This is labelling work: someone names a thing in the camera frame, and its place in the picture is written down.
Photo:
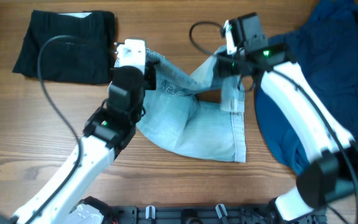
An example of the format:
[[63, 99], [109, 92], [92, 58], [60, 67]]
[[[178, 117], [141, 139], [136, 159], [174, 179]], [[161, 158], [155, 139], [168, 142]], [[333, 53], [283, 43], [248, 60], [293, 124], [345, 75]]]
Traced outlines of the light blue denim shorts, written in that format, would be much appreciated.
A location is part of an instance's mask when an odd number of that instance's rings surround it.
[[156, 90], [145, 94], [139, 131], [164, 150], [224, 162], [246, 161], [245, 94], [237, 77], [223, 77], [210, 56], [187, 74], [158, 52]]

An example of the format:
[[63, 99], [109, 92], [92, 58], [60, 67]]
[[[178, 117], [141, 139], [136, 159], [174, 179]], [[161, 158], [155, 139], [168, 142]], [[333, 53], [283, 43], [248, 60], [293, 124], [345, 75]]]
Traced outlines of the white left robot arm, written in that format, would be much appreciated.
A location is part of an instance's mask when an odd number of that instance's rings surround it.
[[106, 215], [88, 205], [78, 205], [91, 183], [127, 147], [136, 123], [145, 115], [145, 92], [156, 89], [158, 61], [143, 65], [120, 65], [113, 70], [109, 96], [85, 124], [83, 136], [61, 168], [42, 189], [0, 223], [103, 222]]

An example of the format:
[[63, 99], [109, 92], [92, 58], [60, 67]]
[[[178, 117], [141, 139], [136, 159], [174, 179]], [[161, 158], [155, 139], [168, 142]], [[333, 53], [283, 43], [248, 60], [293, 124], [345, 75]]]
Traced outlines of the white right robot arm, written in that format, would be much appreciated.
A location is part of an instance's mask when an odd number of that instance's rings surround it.
[[316, 96], [289, 47], [268, 43], [256, 13], [227, 20], [220, 33], [225, 67], [258, 83], [296, 132], [310, 163], [294, 188], [260, 214], [269, 223], [301, 223], [350, 195], [358, 203], [358, 142]]

